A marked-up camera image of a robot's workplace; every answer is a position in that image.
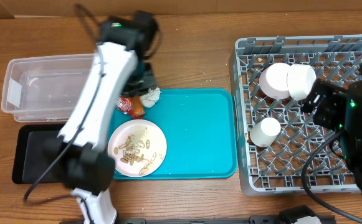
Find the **white tissue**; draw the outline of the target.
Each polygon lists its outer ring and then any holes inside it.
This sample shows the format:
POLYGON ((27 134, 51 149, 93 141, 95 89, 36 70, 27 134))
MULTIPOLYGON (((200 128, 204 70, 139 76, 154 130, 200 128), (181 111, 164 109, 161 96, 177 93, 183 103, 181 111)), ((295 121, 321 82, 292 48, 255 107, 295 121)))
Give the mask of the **white tissue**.
POLYGON ((149 89, 148 93, 140 96, 141 104, 146 108, 153 107, 160 98, 161 91, 158 87, 156 87, 154 90, 149 89))

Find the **red snack wrapper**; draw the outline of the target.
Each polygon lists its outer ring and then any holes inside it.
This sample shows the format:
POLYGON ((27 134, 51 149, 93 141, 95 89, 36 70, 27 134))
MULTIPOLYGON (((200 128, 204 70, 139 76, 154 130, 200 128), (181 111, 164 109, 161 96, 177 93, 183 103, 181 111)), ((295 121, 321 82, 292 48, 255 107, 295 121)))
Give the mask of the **red snack wrapper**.
POLYGON ((132 119, 143 119, 144 115, 136 118, 133 116, 133 101, 132 98, 124 98, 122 96, 119 97, 118 101, 117 101, 117 109, 119 111, 121 111, 124 114, 127 114, 128 116, 130 116, 132 119))

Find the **orange carrot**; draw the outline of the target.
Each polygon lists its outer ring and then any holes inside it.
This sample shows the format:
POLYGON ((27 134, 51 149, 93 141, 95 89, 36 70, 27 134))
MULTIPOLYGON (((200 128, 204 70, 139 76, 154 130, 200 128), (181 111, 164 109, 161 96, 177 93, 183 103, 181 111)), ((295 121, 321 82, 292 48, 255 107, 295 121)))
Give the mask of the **orange carrot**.
POLYGON ((145 112, 140 97, 135 96, 132 98, 132 101, 133 101, 133 116, 136 118, 143 116, 145 112))

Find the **pale green bowl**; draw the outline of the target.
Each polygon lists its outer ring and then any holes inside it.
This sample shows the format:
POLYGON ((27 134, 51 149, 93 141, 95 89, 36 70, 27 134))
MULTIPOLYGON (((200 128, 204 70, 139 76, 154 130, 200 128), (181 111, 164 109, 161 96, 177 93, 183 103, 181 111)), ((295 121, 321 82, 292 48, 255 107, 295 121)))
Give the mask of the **pale green bowl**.
POLYGON ((293 64, 287 75, 290 96, 297 101, 305 99, 317 79, 314 69, 309 65, 293 64))

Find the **white plate with food scraps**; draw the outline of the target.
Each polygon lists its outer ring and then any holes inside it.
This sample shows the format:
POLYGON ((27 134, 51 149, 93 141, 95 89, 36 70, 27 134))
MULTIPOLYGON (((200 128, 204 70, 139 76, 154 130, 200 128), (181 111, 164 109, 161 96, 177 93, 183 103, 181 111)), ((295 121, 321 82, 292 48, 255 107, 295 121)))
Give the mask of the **white plate with food scraps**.
POLYGON ((167 153, 164 132, 151 121, 134 119, 114 130, 108 142, 108 155, 115 170, 125 177, 145 177, 156 171, 167 153))

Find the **pale green cup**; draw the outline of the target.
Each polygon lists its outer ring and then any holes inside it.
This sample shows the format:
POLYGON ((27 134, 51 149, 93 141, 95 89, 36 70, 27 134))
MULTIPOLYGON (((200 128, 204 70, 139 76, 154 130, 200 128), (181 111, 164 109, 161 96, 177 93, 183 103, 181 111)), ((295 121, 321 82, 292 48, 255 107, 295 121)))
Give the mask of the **pale green cup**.
POLYGON ((278 136, 281 125, 275 118, 264 118, 250 130, 250 140, 258 147, 270 146, 278 136))

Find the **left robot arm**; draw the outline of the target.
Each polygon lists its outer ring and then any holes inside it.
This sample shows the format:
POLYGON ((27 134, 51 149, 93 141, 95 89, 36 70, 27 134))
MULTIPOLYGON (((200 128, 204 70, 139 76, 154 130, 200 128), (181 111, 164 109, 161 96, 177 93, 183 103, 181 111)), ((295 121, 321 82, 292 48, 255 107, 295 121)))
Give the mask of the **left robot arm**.
POLYGON ((72 191, 84 223, 118 223, 109 191, 115 161, 106 152, 108 129, 120 96, 141 96, 155 86, 146 52, 160 28, 145 11, 136 11, 132 19, 110 16, 103 22, 80 4, 75 11, 97 49, 70 118, 56 138, 43 143, 50 164, 44 174, 72 191))

